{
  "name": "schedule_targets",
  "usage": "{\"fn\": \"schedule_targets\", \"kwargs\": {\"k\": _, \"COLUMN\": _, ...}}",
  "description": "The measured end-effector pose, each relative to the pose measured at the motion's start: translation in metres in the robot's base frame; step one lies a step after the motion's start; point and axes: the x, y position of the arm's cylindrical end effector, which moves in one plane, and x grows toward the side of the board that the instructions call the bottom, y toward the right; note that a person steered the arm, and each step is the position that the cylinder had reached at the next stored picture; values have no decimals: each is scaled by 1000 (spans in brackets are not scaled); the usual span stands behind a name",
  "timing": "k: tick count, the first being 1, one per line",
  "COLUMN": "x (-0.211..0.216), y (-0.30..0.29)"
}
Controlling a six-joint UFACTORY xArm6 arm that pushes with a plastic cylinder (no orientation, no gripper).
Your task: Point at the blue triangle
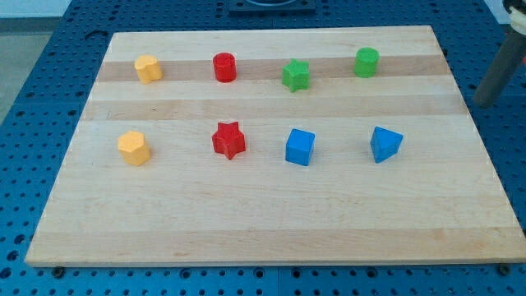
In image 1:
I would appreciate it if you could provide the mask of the robot arm end piece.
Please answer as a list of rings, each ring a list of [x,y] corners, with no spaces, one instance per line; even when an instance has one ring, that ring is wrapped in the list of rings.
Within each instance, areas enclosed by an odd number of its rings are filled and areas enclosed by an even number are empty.
[[[525,0],[503,0],[502,5],[510,15],[511,28],[525,35]]]

